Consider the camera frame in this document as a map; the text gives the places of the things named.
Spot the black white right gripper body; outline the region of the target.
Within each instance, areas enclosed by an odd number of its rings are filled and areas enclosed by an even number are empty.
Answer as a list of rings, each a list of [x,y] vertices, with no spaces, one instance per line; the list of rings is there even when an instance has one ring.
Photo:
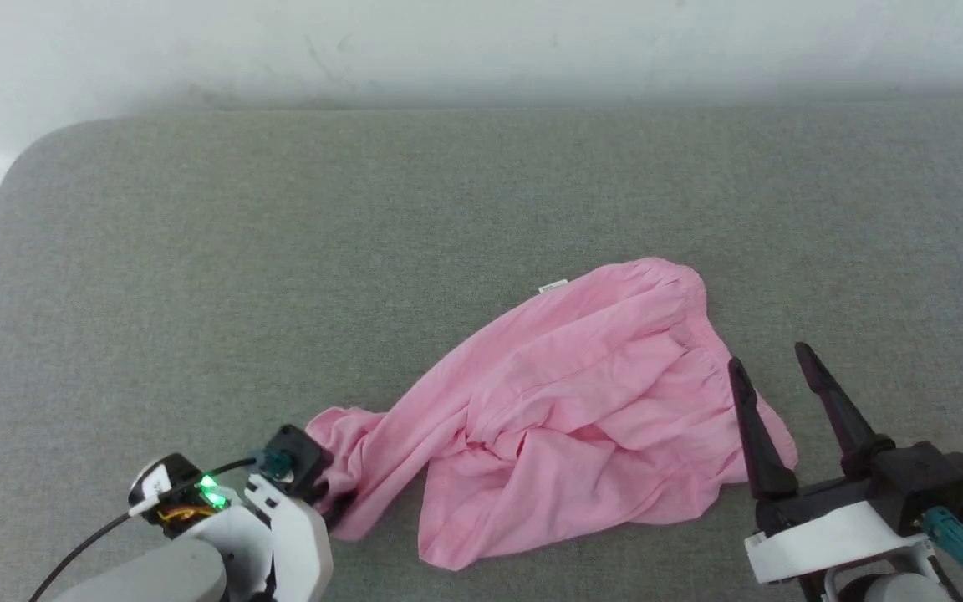
[[[868,502],[870,477],[836,479],[799,487],[797,477],[752,475],[757,532],[745,541],[760,584],[834,586],[843,572],[890,564],[885,586],[933,586],[934,549],[924,534],[899,536]]]

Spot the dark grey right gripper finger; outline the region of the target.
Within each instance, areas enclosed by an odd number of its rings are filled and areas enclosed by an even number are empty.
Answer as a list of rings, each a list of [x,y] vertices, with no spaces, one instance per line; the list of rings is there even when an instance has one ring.
[[[894,439],[879,434],[833,374],[805,342],[794,345],[795,355],[810,391],[821,401],[841,451],[840,466],[848,479],[870,475],[873,458],[897,448]]]
[[[746,482],[757,502],[791,497],[799,489],[798,479],[781,461],[778,450],[757,408],[759,396],[745,366],[737,357],[727,362],[732,385],[733,406],[741,435],[746,464]]]

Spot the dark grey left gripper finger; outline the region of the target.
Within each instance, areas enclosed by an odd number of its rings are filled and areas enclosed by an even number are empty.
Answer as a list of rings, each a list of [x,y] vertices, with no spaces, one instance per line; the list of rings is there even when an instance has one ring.
[[[324,519],[326,530],[333,531],[343,522],[344,515],[351,509],[356,498],[358,498],[358,492],[355,489],[336,494],[331,492],[328,483],[320,484],[314,499],[314,509],[317,509],[318,514]]]

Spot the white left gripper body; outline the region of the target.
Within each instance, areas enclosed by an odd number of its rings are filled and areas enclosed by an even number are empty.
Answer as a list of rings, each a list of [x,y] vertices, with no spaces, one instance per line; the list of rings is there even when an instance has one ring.
[[[325,521],[317,510],[283,494],[270,481],[251,475],[244,497],[259,519],[257,560],[261,594],[270,601],[320,601],[334,574]]]

